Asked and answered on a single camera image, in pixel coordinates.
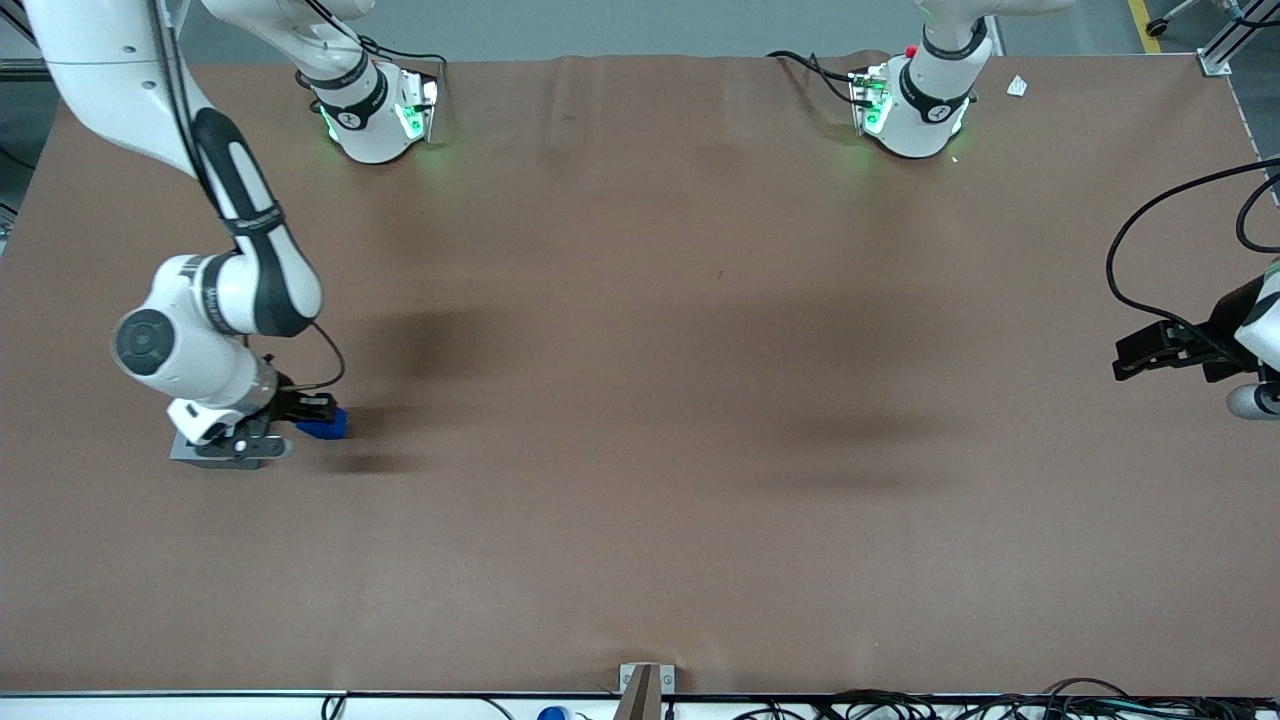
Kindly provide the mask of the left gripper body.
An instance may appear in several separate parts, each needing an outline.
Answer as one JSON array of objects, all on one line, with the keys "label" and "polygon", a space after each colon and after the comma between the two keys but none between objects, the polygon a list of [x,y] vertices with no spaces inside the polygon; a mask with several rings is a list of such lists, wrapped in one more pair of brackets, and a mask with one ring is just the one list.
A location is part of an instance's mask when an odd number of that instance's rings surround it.
[{"label": "left gripper body", "polygon": [[1222,296],[1203,329],[1224,346],[1220,357],[1256,372],[1263,382],[1276,382],[1279,372],[1279,264]]}]

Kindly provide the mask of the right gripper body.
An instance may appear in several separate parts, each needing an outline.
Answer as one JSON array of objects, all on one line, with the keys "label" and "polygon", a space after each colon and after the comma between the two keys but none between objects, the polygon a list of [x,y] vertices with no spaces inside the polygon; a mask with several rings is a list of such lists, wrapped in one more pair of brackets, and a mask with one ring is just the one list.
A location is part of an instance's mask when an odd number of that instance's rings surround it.
[{"label": "right gripper body", "polygon": [[252,386],[243,392],[207,398],[174,398],[168,406],[168,416],[188,442],[207,445],[244,419],[265,410],[278,391],[278,386]]}]

